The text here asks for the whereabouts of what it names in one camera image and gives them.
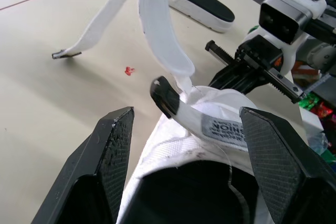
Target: beige table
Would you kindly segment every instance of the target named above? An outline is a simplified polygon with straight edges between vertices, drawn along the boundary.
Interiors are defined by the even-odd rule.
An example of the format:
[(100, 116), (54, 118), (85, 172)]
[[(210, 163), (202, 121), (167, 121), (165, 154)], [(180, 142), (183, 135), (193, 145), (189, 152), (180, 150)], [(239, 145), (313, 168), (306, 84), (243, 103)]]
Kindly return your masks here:
[[(132, 173), (160, 111), (151, 81), (165, 75), (153, 59), (128, 0), (93, 49), (68, 60), (51, 53), (75, 42), (106, 0), (32, 0), (0, 12), (0, 222), (29, 223), (66, 158), (110, 111), (134, 106), (129, 162)], [(204, 50), (215, 40), (234, 54), (257, 24), (252, 0), (219, 0), (236, 15), (226, 34), (213, 32), (171, 10), (177, 37), (194, 62), (194, 85), (207, 85), (222, 65)], [(9, 3), (1, 0), (3, 7)], [(132, 76), (124, 71), (135, 68)], [(304, 136), (297, 105), (271, 86), (249, 94), (261, 109), (288, 119)]]

